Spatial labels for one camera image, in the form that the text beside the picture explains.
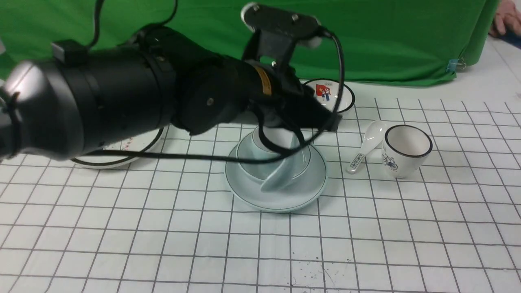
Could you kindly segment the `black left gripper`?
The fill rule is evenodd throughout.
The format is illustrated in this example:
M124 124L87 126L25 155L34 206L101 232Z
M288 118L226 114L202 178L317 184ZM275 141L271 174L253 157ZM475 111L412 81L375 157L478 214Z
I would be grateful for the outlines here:
M252 65L259 70L261 89L255 92L250 87L248 105L230 123L259 125L262 120L270 128L337 131L342 118L337 112L339 100L332 111L322 106L291 66L277 73L266 64Z

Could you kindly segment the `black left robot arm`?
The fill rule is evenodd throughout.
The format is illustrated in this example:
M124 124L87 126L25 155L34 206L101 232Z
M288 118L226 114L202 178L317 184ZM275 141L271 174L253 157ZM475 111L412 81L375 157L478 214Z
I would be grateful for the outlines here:
M335 131L339 106L321 105L289 65L299 40L255 32L242 59L165 26L145 27L128 43L95 52L72 39L56 42L52 58L21 62L1 87L1 159L212 159L103 150L167 125L191 136L230 123Z

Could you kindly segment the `person hand at edge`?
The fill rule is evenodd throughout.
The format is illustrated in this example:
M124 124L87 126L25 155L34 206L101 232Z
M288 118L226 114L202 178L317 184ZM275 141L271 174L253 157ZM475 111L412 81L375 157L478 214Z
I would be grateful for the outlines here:
M521 35L521 13L513 0L500 0L488 35L499 38L507 32Z

